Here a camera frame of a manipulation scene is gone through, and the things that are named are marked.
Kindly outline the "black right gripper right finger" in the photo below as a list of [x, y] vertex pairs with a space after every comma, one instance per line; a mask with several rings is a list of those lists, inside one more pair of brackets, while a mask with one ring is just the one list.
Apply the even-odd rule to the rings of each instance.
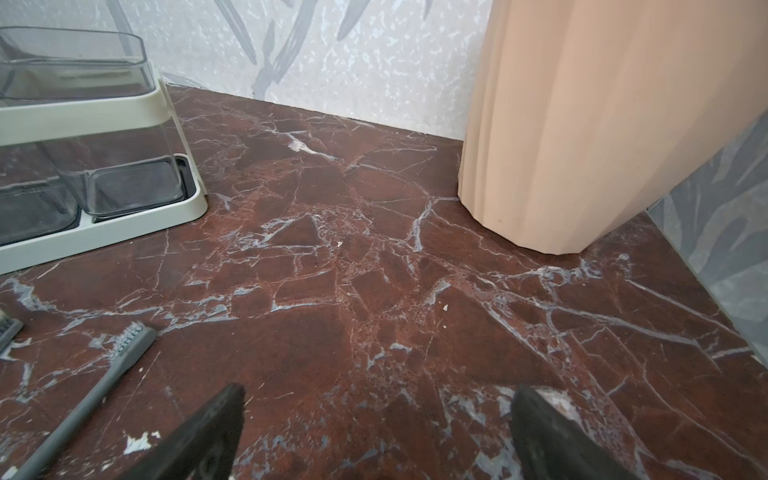
[[574, 421], [520, 385], [511, 403], [512, 442], [526, 479], [634, 479]]

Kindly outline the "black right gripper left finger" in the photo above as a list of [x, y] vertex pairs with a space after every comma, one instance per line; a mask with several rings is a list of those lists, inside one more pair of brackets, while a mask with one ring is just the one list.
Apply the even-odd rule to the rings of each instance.
[[225, 386], [121, 479], [228, 479], [244, 426], [244, 386]]

